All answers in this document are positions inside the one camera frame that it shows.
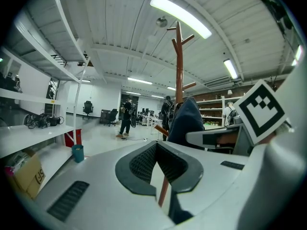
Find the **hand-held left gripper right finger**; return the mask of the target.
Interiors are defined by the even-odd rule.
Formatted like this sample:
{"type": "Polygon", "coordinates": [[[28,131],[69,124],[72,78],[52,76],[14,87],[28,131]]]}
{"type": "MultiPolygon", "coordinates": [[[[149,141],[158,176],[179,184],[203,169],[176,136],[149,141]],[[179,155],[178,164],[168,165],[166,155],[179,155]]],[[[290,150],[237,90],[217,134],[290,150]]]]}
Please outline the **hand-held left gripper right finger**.
{"type": "Polygon", "coordinates": [[[156,161],[171,185],[169,218],[175,224],[192,218],[190,212],[182,209],[178,195],[193,191],[203,176],[202,164],[196,158],[163,142],[156,145],[156,161]]]}

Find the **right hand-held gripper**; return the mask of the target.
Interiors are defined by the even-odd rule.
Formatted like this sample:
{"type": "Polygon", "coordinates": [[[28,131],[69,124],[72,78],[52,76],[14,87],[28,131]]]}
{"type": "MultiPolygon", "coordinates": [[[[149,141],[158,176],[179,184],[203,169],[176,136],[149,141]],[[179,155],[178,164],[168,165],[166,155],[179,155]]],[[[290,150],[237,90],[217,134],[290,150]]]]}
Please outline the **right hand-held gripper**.
{"type": "MultiPolygon", "coordinates": [[[[273,89],[259,80],[243,97],[234,103],[235,110],[250,137],[253,146],[268,137],[287,119],[273,89]]],[[[240,127],[208,129],[188,132],[186,141],[197,147],[216,149],[235,145],[240,127]]]]}

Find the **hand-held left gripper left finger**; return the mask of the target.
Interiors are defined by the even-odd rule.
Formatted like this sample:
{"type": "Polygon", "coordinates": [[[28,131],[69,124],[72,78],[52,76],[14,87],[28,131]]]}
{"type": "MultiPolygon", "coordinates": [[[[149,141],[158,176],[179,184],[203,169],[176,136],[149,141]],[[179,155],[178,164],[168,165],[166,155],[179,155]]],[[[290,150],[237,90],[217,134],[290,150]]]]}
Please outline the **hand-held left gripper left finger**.
{"type": "Polygon", "coordinates": [[[150,182],[156,163],[156,142],[152,141],[120,158],[116,177],[133,194],[155,196],[156,188],[150,182]]]}

